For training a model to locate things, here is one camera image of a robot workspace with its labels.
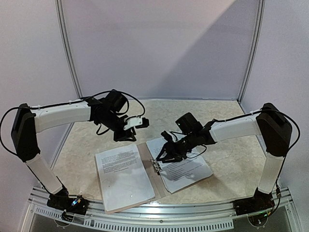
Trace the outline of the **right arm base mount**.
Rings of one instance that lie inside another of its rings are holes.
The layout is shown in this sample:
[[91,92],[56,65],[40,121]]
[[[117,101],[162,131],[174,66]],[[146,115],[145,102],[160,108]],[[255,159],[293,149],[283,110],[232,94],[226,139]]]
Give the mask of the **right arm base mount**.
[[237,216],[260,211],[266,212],[268,216],[270,212],[272,213],[276,209],[272,194],[265,194],[259,191],[251,197],[234,200],[232,204]]

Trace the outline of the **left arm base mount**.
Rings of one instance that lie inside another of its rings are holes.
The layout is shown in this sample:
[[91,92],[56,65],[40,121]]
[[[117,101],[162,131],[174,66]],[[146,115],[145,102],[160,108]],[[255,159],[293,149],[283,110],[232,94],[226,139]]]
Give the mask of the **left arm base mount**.
[[86,215],[89,200],[85,199],[82,195],[72,197],[65,192],[60,195],[50,195],[47,206],[62,211],[61,219],[72,222],[74,215]]

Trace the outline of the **white paper stack remainder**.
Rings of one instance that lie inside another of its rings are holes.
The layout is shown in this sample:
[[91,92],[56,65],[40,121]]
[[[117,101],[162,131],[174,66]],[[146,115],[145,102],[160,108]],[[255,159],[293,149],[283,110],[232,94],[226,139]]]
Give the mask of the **white paper stack remainder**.
[[[166,141],[157,138],[146,142],[147,148],[154,160],[158,156]],[[189,158],[176,163],[158,162],[162,171],[160,175],[154,172],[150,159],[146,162],[146,172],[151,183],[158,190],[160,197],[171,195],[177,191],[187,188],[196,182],[210,177],[213,172],[198,150],[193,149],[188,154]]]

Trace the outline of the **brown plastic folder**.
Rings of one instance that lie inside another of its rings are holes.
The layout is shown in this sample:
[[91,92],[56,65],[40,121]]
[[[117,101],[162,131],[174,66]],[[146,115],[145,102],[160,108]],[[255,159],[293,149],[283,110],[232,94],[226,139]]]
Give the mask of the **brown plastic folder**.
[[112,214],[171,195],[153,165],[146,143],[133,149],[140,159],[122,169],[104,173],[100,184],[105,213]]

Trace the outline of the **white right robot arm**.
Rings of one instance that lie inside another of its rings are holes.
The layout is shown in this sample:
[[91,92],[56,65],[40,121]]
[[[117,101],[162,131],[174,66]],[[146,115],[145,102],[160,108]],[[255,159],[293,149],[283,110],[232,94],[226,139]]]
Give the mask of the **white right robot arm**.
[[188,112],[175,123],[183,136],[174,141],[169,132],[162,132],[165,143],[155,158],[157,162],[167,164],[185,161],[198,146],[254,139],[264,158],[261,176],[252,196],[236,200],[233,204],[236,209],[243,206],[251,207],[254,211],[274,207],[272,191],[293,147],[291,138],[296,123],[289,115],[267,102],[256,111],[228,119],[212,119],[202,124]]

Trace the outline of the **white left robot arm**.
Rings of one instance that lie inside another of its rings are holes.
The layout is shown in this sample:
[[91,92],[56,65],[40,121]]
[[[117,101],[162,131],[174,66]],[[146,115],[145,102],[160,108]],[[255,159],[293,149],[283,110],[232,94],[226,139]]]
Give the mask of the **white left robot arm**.
[[89,96],[51,105],[29,106],[23,103],[14,107],[16,114],[11,138],[15,151],[12,154],[27,165],[49,193],[50,200],[62,210],[69,209],[73,199],[45,160],[47,151],[40,150],[38,134],[75,122],[93,122],[113,131],[116,142],[134,142],[134,129],[142,124],[143,114],[127,116],[126,112],[121,112],[124,105],[129,105],[127,93],[112,89],[104,94],[105,97],[100,99]]

